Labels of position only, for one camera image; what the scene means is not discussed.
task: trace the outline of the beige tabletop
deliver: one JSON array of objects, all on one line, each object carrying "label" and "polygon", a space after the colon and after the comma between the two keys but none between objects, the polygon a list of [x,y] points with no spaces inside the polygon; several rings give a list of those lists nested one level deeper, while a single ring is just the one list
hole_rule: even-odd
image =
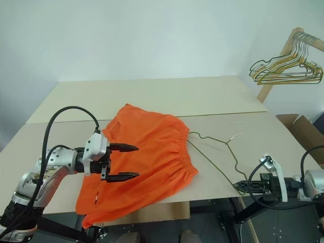
[{"label": "beige tabletop", "polygon": [[[269,153],[281,164],[285,177],[300,174],[299,163],[305,150],[273,114],[256,112],[189,116],[181,119],[191,131],[200,132],[202,136],[228,140],[233,135],[242,133],[230,142],[230,146],[239,161],[238,168],[246,174],[259,163],[258,160],[264,153]],[[105,128],[108,123],[108,120],[100,121],[101,128]],[[0,212],[8,205],[21,176],[39,158],[46,125],[26,124],[0,153]],[[93,121],[54,123],[48,146],[64,144],[69,147],[83,147],[93,128]],[[189,140],[212,159],[232,182],[244,179],[234,170],[235,161],[223,144],[212,140],[202,141],[193,134],[189,135]],[[199,174],[189,186],[160,203],[238,196],[221,173],[190,144],[188,152]],[[320,167],[309,156],[305,161],[305,169]],[[45,208],[45,213],[73,212],[82,180],[83,174],[67,176]]]},{"label": "beige tabletop", "polygon": [[[68,105],[81,106],[98,120],[109,120],[126,103],[175,116],[267,111],[238,76],[60,82],[27,123],[47,123]],[[90,118],[70,110],[56,119],[76,120]]]}]

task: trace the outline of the elastic waistband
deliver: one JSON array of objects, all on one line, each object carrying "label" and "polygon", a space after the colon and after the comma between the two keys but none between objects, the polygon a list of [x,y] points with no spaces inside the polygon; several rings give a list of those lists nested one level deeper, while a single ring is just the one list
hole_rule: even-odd
[{"label": "elastic waistband", "polygon": [[179,141],[179,150],[180,150],[180,159],[182,160],[182,164],[184,168],[193,175],[198,173],[198,170],[192,165],[190,156],[188,154],[187,149],[187,138],[189,133],[189,128],[182,122],[182,129]]}]

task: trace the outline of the person's foot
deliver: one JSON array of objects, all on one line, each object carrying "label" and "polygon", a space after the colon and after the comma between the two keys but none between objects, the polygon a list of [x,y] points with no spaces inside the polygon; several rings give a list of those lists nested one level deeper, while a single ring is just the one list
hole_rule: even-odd
[{"label": "person's foot", "polygon": [[180,243],[202,243],[199,235],[192,230],[184,230],[181,234]]}]

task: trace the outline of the wooden hanger rack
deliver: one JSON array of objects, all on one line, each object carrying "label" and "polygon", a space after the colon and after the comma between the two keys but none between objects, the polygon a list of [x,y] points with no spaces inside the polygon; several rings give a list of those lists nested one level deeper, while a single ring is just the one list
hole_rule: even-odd
[{"label": "wooden hanger rack", "polygon": [[[283,47],[283,50],[280,53],[280,56],[288,55],[290,53],[290,51],[293,48],[293,36],[297,32],[304,32],[304,29],[299,28],[299,27],[293,29],[293,31],[289,35],[289,38],[288,38],[285,46]],[[324,41],[322,41],[320,39],[316,39],[310,45],[312,47],[324,52]],[[257,96],[257,98],[261,101],[261,103],[263,103],[264,100],[267,98],[268,94],[270,93],[270,91],[272,89],[272,86],[273,85],[263,85],[262,89],[260,90],[260,92],[259,92],[259,94]]]}]

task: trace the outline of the floor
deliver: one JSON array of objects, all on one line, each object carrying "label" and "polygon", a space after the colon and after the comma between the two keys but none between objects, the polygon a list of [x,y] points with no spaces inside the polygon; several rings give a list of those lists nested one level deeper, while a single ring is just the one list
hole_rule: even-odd
[{"label": "floor", "polygon": [[[251,201],[250,198],[245,197],[246,205]],[[74,213],[47,215],[46,217],[69,227],[75,227],[77,221],[77,215]],[[261,243],[304,243],[316,242],[319,239],[319,232],[316,227],[317,215],[313,207],[288,211],[268,210],[253,218],[252,222]],[[99,242],[113,243],[124,233],[139,232],[144,236],[146,243],[177,243],[181,232],[187,229],[197,233],[203,243],[229,242],[216,214],[192,215],[188,220],[110,226],[108,236]],[[71,241],[37,232],[31,242],[57,243]],[[242,242],[253,242],[247,223],[242,226]]]}]

